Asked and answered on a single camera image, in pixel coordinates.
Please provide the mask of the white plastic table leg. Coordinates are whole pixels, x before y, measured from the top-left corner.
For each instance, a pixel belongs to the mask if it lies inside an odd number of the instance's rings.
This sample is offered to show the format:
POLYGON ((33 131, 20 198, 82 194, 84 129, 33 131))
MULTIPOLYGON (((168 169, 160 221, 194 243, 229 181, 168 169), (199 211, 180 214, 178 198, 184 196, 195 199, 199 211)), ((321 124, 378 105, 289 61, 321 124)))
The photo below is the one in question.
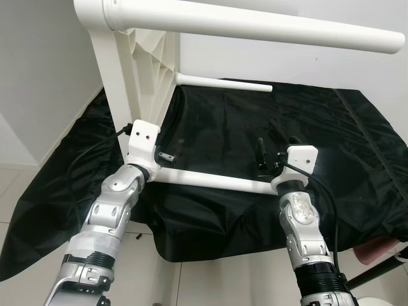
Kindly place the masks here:
POLYGON ((215 78, 201 78, 200 76, 190 76, 183 73, 176 73, 175 81, 177 85, 200 85, 200 87, 215 87, 222 89, 237 89, 259 92, 273 91, 272 85, 247 84, 247 82, 237 82, 215 78))
POLYGON ((110 29, 153 29, 395 54, 402 33, 183 0, 103 0, 110 29))
POLYGON ((213 175, 195 171, 184 171, 163 167, 157 173, 155 182, 180 184, 181 186, 213 187, 232 191, 277 195, 268 182, 244 180, 230 176, 213 175))

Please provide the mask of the white plastic table top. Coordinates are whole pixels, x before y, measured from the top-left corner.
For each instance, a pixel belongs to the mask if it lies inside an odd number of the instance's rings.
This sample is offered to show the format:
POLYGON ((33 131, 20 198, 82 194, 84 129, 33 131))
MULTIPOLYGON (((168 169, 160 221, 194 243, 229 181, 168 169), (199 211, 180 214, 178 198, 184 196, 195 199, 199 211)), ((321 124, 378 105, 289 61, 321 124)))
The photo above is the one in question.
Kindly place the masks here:
POLYGON ((73 0, 91 43, 116 130, 136 119, 161 126, 176 88, 180 35, 164 30, 113 29, 108 10, 162 0, 73 0))

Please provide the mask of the black cloth table cover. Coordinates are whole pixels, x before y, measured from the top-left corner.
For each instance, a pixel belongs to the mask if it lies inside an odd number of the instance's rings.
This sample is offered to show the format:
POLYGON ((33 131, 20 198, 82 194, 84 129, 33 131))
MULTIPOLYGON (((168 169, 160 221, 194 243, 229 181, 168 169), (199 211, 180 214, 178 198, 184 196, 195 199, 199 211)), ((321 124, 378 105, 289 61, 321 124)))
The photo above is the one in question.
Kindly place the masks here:
MULTIPOLYGON (((123 164, 105 93, 99 93, 17 201, 0 252, 0 282, 62 247, 78 233, 102 181, 123 164)), ((186 171, 254 180, 256 141, 268 154, 292 138, 317 147, 314 175, 338 213, 317 196, 321 232, 341 250, 408 236, 408 149, 361 93, 274 84, 272 92, 180 85, 157 146, 186 171)), ((133 209, 169 262, 205 261, 283 248, 276 198, 209 187, 146 184, 133 209)))

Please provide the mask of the white round stool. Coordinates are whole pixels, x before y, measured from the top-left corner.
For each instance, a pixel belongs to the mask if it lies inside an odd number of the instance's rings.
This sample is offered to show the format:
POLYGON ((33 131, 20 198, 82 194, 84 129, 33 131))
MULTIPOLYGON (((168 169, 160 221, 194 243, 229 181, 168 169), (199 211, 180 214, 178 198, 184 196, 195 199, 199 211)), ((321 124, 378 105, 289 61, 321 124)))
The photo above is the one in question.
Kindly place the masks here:
POLYGON ((359 306, 393 306, 390 302, 375 297, 361 297, 356 301, 359 306))

